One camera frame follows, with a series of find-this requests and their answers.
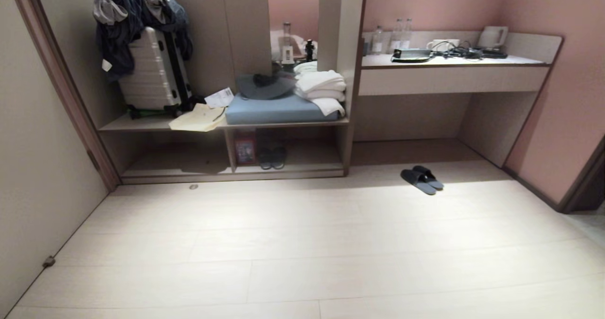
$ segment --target silver suitcase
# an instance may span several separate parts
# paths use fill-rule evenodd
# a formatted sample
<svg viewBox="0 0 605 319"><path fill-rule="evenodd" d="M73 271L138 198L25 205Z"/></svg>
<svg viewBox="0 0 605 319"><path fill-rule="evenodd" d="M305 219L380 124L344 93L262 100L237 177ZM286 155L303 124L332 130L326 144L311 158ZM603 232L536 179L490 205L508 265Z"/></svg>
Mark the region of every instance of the silver suitcase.
<svg viewBox="0 0 605 319"><path fill-rule="evenodd" d="M146 27L130 45L134 73L119 80L132 118L140 110L164 110L178 117L191 110L191 87L172 33Z"/></svg>

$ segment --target black slipper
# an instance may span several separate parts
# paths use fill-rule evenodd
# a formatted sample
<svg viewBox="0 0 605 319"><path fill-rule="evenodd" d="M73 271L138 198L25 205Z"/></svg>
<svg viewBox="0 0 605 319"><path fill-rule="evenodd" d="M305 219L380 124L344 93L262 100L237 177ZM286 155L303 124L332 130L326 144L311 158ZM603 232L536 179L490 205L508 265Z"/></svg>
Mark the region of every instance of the black slipper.
<svg viewBox="0 0 605 319"><path fill-rule="evenodd" d="M437 194L437 190L426 183L426 175L421 172L406 169L401 172L401 177L428 195Z"/></svg>
<svg viewBox="0 0 605 319"><path fill-rule="evenodd" d="M435 175L432 174L432 172L430 170L426 169L425 167L423 167L421 165L415 166L413 168L413 170L417 171L417 172L421 172L422 174L425 174L426 183L428 183L430 186L432 186L436 190L443 190L443 183L441 183L440 181L437 181L437 178L435 177Z"/></svg>
<svg viewBox="0 0 605 319"><path fill-rule="evenodd" d="M271 169L272 158L273 153L269 149L266 149L266 147L263 147L259 150L259 165L261 166L262 170Z"/></svg>
<svg viewBox="0 0 605 319"><path fill-rule="evenodd" d="M271 166L273 166L276 170L283 169L285 166L285 156L285 147L276 147L273 151Z"/></svg>

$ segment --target plastic bottle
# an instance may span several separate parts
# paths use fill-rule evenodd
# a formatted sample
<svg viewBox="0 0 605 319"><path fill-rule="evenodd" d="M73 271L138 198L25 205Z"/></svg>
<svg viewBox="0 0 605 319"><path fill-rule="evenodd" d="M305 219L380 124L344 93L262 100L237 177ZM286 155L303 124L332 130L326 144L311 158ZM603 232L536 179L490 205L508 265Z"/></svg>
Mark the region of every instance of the plastic bottle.
<svg viewBox="0 0 605 319"><path fill-rule="evenodd" d="M408 18L406 21L406 26L404 26L404 31L401 35L401 48L406 49L410 48L410 41L412 39L412 18Z"/></svg>
<svg viewBox="0 0 605 319"><path fill-rule="evenodd" d="M404 20L397 19L397 24L393 28L393 35L391 36L391 53L398 48L401 48L402 37L404 36Z"/></svg>
<svg viewBox="0 0 605 319"><path fill-rule="evenodd" d="M382 54L382 42L382 26L376 26L376 31L372 34L371 54Z"/></svg>

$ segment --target electric kettle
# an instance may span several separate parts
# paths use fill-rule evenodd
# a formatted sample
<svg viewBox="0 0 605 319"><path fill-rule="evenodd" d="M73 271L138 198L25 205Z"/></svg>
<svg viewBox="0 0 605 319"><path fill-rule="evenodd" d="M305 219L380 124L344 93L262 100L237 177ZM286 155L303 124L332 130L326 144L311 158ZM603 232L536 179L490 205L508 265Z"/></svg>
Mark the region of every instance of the electric kettle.
<svg viewBox="0 0 605 319"><path fill-rule="evenodd" d="M499 48L504 45L508 27L506 26L486 26L479 37L477 47L480 48Z"/></svg>

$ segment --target pink wall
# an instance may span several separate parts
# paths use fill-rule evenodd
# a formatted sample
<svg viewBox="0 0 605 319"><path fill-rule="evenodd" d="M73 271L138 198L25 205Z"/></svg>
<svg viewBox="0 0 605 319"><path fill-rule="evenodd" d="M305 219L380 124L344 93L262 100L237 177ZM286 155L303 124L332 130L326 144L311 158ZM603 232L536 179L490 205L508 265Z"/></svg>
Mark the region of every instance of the pink wall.
<svg viewBox="0 0 605 319"><path fill-rule="evenodd" d="M292 33L304 39L318 39L320 0L268 0L271 30L281 30L292 23Z"/></svg>
<svg viewBox="0 0 605 319"><path fill-rule="evenodd" d="M558 202L605 133L605 0L505 0L511 31L562 35L546 88L506 162Z"/></svg>
<svg viewBox="0 0 605 319"><path fill-rule="evenodd" d="M398 17L413 18L417 31L479 31L497 24L503 0L367 0L364 31L385 30Z"/></svg>

